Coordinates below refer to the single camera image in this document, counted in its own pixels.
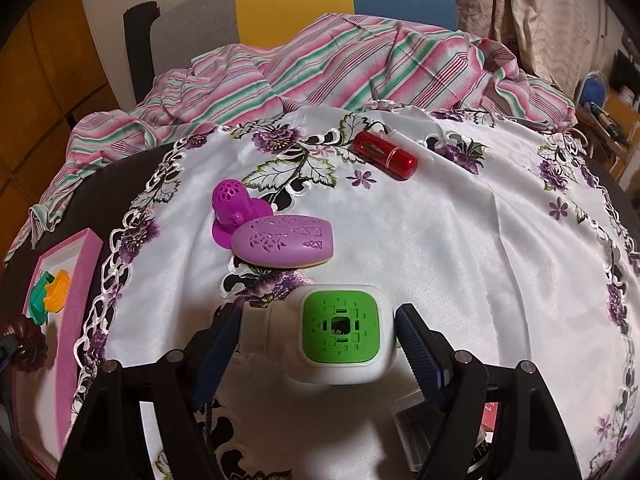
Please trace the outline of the white green air freshener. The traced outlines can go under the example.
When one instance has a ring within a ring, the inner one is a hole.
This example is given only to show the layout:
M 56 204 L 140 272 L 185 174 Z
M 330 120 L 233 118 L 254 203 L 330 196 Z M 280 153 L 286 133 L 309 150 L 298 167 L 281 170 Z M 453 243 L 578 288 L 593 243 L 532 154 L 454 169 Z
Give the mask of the white green air freshener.
M 243 308 L 239 350 L 306 384 L 376 382 L 396 360 L 394 308 L 370 285 L 306 285 Z

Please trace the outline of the yellow plastic clip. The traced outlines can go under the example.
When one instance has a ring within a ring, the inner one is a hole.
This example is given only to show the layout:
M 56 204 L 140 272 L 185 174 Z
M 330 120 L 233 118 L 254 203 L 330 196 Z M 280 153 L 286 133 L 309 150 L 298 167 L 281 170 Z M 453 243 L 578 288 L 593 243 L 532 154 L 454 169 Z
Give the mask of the yellow plastic clip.
M 44 286 L 46 291 L 46 296 L 43 299 L 44 310 L 58 313 L 65 307 L 71 280 L 70 274 L 61 269 L 55 274 L 53 281 Z

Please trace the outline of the green plastic clip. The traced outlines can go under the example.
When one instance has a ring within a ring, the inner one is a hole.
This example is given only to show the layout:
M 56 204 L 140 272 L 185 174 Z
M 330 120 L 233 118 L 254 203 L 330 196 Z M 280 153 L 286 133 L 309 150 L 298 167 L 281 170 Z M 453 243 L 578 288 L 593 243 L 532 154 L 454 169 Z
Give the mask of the green plastic clip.
M 43 271 L 29 292 L 27 316 L 31 318 L 36 325 L 42 325 L 47 322 L 48 312 L 44 304 L 47 296 L 46 286 L 50 285 L 53 281 L 54 276 L 48 271 Z

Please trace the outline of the black clear cylindrical container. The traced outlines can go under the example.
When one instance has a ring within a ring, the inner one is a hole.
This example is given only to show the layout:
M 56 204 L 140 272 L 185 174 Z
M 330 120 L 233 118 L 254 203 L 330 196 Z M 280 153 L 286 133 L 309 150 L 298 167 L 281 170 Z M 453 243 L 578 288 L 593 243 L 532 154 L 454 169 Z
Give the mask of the black clear cylindrical container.
M 395 401 L 390 412 L 409 470 L 418 472 L 431 451 L 442 422 L 442 411 L 431 401 L 425 400 L 420 390 L 416 390 Z

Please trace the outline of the red puzzle piece block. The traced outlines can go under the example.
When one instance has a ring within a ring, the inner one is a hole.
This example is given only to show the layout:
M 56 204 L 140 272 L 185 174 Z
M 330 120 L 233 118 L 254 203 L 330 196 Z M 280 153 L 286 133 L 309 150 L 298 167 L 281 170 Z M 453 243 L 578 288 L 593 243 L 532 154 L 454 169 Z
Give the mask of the red puzzle piece block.
M 480 423 L 487 432 L 494 432 L 497 422 L 499 403 L 488 402 L 484 404 L 483 416 Z

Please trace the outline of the purple oval freshener case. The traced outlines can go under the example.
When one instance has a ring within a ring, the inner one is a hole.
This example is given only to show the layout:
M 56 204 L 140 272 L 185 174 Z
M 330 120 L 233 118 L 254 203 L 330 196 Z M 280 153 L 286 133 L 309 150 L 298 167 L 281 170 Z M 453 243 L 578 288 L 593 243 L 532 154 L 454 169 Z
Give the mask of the purple oval freshener case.
M 231 250 L 252 266 L 308 268 L 333 258 L 333 230 L 329 221 L 302 214 L 262 217 L 233 233 Z

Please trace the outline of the white floral embroidered tablecloth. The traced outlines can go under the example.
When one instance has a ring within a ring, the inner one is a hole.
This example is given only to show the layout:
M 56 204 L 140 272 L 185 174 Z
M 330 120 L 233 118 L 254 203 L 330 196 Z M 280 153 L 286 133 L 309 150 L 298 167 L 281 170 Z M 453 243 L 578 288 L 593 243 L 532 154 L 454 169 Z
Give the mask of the white floral embroidered tablecloth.
M 396 180 L 356 155 L 369 131 L 418 159 Z M 273 216 L 329 221 L 318 266 L 252 266 L 213 239 L 212 193 L 243 183 Z M 223 304 L 264 308 L 306 285 L 370 285 L 408 302 L 488 364 L 531 360 L 580 472 L 603 474 L 639 425 L 639 246 L 580 143 L 476 110 L 303 107 L 178 140 L 110 239 L 75 351 L 79 388 L 115 359 L 183 347 Z M 404 358 L 369 385 L 294 382 L 235 353 L 196 420 L 233 479 L 400 479 L 390 407 L 413 393 Z

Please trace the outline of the magenta perforated plastic toy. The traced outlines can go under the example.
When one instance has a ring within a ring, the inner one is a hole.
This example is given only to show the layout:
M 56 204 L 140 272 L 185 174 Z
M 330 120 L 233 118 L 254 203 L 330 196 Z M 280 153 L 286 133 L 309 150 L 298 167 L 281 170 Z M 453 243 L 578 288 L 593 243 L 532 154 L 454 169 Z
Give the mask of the magenta perforated plastic toy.
M 273 215 L 270 203 L 250 196 L 242 182 L 220 181 L 212 193 L 214 222 L 212 235 L 222 248 L 231 248 L 233 233 L 246 222 Z

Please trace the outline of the pink white tray box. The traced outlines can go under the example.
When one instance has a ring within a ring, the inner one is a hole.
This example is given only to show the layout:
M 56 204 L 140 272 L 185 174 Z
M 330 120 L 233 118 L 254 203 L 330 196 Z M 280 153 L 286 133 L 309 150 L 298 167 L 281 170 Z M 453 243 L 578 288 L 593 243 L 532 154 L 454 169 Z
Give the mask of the pink white tray box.
M 58 312 L 49 312 L 41 326 L 48 352 L 43 367 L 35 372 L 15 372 L 12 377 L 13 417 L 17 437 L 26 452 L 53 476 L 63 452 L 76 389 L 78 365 L 74 344 L 84 322 L 88 292 L 103 242 L 84 229 L 41 255 L 28 285 L 50 274 L 65 271 L 70 289 Z

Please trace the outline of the red cylindrical case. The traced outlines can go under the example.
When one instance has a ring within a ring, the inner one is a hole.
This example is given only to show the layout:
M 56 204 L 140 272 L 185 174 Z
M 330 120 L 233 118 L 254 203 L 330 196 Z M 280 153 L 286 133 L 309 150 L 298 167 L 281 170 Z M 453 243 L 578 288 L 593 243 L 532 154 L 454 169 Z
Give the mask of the red cylindrical case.
M 358 132 L 350 149 L 396 180 L 409 180 L 418 170 L 416 156 L 369 131 Z

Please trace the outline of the cluttered side shelf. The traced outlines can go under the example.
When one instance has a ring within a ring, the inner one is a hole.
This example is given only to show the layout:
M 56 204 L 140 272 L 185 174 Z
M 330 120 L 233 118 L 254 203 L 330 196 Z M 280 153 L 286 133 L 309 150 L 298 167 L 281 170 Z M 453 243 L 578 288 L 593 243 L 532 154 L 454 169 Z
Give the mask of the cluttered side shelf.
M 611 73 L 590 72 L 576 90 L 578 122 L 591 136 L 590 153 L 600 150 L 602 165 L 623 186 L 639 162 L 639 65 L 618 50 Z

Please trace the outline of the pink green striped cloth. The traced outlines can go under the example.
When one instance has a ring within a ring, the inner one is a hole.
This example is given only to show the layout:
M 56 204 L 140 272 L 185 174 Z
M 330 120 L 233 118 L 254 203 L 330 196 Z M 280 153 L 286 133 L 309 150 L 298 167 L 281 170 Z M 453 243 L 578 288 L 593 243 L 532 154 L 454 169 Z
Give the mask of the pink green striped cloth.
M 360 110 L 374 100 L 424 108 L 480 108 L 565 130 L 572 100 L 526 74 L 500 42 L 432 25 L 330 13 L 280 47 L 229 44 L 157 76 L 133 110 L 81 119 L 64 164 L 13 240 L 36 244 L 53 231 L 82 181 L 199 126 L 236 125 L 301 106 Z

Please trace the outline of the beige patterned curtain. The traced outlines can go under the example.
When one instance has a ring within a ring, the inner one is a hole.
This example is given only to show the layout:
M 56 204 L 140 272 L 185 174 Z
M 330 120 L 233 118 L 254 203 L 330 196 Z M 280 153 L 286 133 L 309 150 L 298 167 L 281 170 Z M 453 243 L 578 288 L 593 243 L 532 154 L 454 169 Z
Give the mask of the beige patterned curtain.
M 604 0 L 457 0 L 459 27 L 508 46 L 529 73 L 568 96 L 611 73 L 624 26 Z

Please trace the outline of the grey yellow blue chair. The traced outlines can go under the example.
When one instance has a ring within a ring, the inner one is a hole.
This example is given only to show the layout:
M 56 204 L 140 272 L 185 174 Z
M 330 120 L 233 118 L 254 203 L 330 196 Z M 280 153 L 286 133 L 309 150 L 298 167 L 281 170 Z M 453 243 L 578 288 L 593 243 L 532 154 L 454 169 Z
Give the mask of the grey yellow blue chair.
M 170 10 L 139 3 L 122 16 L 134 98 L 143 101 L 156 76 L 199 54 L 227 44 L 279 47 L 326 13 L 458 27 L 456 0 L 186 0 Z

